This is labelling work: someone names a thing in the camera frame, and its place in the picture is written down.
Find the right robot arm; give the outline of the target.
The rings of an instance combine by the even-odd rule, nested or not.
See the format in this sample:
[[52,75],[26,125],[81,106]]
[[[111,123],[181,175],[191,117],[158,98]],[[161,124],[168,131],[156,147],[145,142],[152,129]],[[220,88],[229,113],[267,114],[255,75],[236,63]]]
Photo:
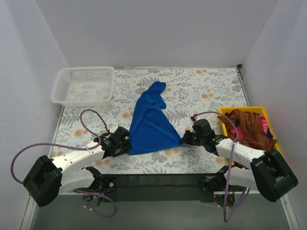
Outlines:
[[298,185],[298,179],[276,149],[269,151],[253,149],[232,139],[217,135],[206,119],[194,122],[193,131],[187,130],[180,140],[182,144],[202,146],[207,152],[229,158],[243,168],[232,167],[230,185],[258,190],[271,202],[276,202]]

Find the blue towel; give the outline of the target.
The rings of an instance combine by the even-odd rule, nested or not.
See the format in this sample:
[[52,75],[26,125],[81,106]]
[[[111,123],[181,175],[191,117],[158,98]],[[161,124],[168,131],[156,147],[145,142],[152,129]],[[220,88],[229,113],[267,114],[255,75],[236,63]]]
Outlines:
[[130,125],[129,155],[140,155],[180,146],[180,136],[163,110],[161,93],[166,83],[156,81],[137,100]]

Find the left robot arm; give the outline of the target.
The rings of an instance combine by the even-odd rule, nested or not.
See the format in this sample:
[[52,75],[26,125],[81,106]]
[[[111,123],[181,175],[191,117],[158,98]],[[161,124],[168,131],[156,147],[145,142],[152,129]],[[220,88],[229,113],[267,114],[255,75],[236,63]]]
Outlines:
[[119,126],[89,142],[84,150],[74,150],[59,157],[38,158],[23,180],[23,186],[39,207],[50,204],[58,194],[83,189],[98,192],[103,176],[90,164],[107,157],[117,157],[131,150],[130,132]]

